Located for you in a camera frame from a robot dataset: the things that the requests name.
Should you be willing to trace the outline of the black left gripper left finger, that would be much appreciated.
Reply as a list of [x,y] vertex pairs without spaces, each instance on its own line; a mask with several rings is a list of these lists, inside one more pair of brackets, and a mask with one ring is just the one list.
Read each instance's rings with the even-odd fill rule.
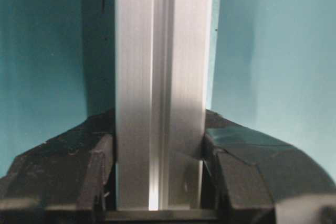
[[27,150],[1,178],[1,223],[96,223],[115,164],[115,110]]

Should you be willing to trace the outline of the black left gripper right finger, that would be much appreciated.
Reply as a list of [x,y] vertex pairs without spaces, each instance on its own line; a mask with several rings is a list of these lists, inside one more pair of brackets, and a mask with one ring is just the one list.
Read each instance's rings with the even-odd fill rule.
[[335,182],[293,145],[206,111],[203,157],[224,223],[335,223]]

